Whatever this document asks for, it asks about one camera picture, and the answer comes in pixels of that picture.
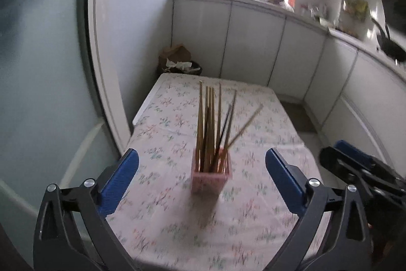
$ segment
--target countertop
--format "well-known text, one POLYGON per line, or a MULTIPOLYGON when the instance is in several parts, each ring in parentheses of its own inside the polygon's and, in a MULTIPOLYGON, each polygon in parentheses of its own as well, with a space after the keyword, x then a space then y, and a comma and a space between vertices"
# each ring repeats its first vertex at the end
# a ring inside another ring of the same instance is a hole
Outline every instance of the countertop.
POLYGON ((382 51, 377 51, 370 45, 366 45, 362 41, 356 39, 355 37, 352 37, 350 35, 347 35, 341 31, 332 29, 332 28, 327 28, 323 27, 320 25, 318 22, 310 19, 303 17, 299 14, 290 12, 280 6, 270 4, 261 0, 229 0, 232 2, 239 2, 247 5, 253 5, 257 6, 260 8, 267 9, 269 11, 277 12, 279 15, 283 15, 286 18, 293 19, 295 21, 299 21, 307 26, 311 26, 312 28, 316 28, 320 30, 321 32, 325 32, 326 34, 329 34, 332 37, 338 38, 340 40, 345 41, 346 43, 356 47, 359 51, 364 52, 371 57, 375 58, 377 61, 379 61, 382 65, 384 65, 386 68, 390 69, 395 73, 400 79, 402 79, 406 83, 406 71, 400 66, 397 66, 395 62, 387 57, 385 53, 382 51))

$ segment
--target floral pattern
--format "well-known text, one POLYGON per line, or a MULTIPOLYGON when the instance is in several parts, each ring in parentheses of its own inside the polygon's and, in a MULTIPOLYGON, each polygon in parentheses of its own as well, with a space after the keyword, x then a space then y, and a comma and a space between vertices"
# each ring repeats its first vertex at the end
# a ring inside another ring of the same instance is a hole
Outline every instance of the floral pattern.
MULTIPOLYGON (((271 89, 207 77, 163 75, 134 127, 128 147, 138 152, 140 167, 117 210, 107 217, 109 225, 130 256, 143 262, 188 271, 262 270, 298 219, 269 176, 265 153, 276 147, 308 178, 320 178, 312 154, 271 89), (238 91, 231 136, 263 104, 229 151, 233 178, 219 196, 190 191, 199 80, 214 86, 216 95, 221 81, 223 121, 233 92, 238 91)), ((309 253, 317 251, 327 221, 325 217, 309 253)))

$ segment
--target floor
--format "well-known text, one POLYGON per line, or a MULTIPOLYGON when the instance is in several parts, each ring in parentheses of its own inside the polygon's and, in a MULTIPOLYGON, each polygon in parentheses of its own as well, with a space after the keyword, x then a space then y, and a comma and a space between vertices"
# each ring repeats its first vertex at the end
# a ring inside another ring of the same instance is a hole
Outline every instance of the floor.
POLYGON ((313 154, 316 164, 319 168, 321 180, 324 185, 339 188, 339 181, 336 176, 324 169, 319 163, 319 153, 323 144, 319 139, 316 129, 307 115, 304 107, 295 103, 281 101, 283 108, 288 114, 293 126, 298 132, 299 137, 303 140, 304 145, 313 154))

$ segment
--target white door frame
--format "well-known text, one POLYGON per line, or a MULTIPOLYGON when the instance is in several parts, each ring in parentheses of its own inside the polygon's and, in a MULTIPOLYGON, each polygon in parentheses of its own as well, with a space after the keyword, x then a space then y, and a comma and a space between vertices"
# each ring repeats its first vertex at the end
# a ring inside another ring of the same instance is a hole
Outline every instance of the white door frame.
POLYGON ((88 0, 89 37, 92 63, 101 103, 114 141, 121 153, 125 153, 131 137, 119 80, 108 34, 110 0, 88 0))

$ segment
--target white cabinet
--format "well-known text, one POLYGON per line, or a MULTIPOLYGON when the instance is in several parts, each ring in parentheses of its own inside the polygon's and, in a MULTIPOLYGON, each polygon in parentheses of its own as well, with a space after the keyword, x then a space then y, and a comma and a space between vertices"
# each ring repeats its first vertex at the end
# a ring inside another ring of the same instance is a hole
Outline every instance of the white cabinet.
POLYGON ((370 56, 359 53, 344 94, 360 109, 388 155, 406 175, 406 84, 370 56))
POLYGON ((277 15, 232 6, 221 78, 268 84, 285 22, 277 15))
POLYGON ((230 1, 175 0, 172 45, 184 44, 203 76, 220 77, 230 11, 230 1))
POLYGON ((304 101, 319 124, 322 124, 339 97, 346 82, 357 49, 336 38, 329 37, 304 101))
POLYGON ((303 100, 316 70, 326 33, 287 20, 269 87, 303 100))
POLYGON ((361 151, 382 159, 382 154, 371 133, 356 111, 342 97, 337 100, 322 131, 332 145, 343 139, 361 151))

